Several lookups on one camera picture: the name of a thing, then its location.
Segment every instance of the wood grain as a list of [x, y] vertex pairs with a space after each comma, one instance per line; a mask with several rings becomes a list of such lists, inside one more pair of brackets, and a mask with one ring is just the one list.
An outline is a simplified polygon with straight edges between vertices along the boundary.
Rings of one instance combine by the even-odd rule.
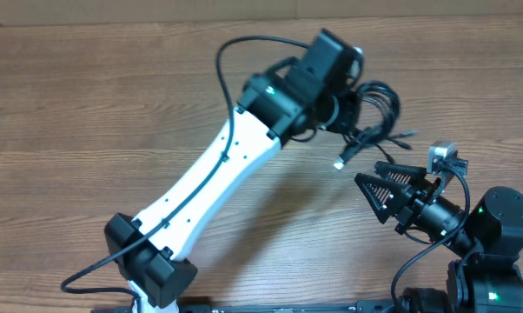
[[[367, 56], [363, 80], [401, 95], [396, 129], [413, 151], [455, 141], [470, 161], [475, 205], [490, 187], [523, 192], [523, 16], [356, 18], [0, 28], [0, 312], [87, 312], [125, 296], [61, 293], [64, 277], [107, 253], [103, 226], [135, 215], [171, 186], [225, 116], [213, 58], [249, 34], [309, 42], [326, 27]], [[224, 59], [232, 94], [251, 73], [301, 51], [236, 45]], [[364, 120], [375, 119], [364, 112]], [[331, 303], [388, 297], [396, 270], [422, 247], [381, 225], [354, 185], [377, 150], [343, 172], [339, 137], [290, 143], [253, 175], [202, 235], [187, 296], [225, 304]], [[447, 197], [462, 203], [455, 183]], [[438, 249], [402, 279], [444, 288], [454, 255]], [[523, 252], [520, 266], [523, 271]], [[116, 267], [81, 285], [124, 285]]]

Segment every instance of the wooden table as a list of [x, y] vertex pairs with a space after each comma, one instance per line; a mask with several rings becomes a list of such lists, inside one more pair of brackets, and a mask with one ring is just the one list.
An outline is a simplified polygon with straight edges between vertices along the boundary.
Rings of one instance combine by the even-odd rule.
[[[523, 16], [0, 28], [0, 312], [127, 304], [58, 285], [106, 256], [113, 214], [135, 215], [157, 199], [220, 129], [218, 46], [250, 34], [309, 42], [321, 27], [364, 49], [363, 80], [401, 95], [396, 130], [420, 134], [408, 140], [413, 151], [385, 144], [399, 163], [425, 166], [428, 146], [448, 139], [470, 162], [472, 206], [493, 186], [523, 193]], [[300, 53], [236, 45], [223, 66], [232, 94], [251, 73]], [[337, 172], [341, 148], [321, 133], [288, 144], [251, 177], [196, 245], [190, 260], [200, 274], [186, 295], [234, 305], [388, 297], [396, 270], [423, 246], [398, 236], [394, 222], [378, 223], [354, 184], [380, 152]], [[446, 197], [463, 203], [457, 183]], [[437, 249], [399, 292], [443, 289], [452, 259]], [[125, 282], [111, 264], [79, 285]]]

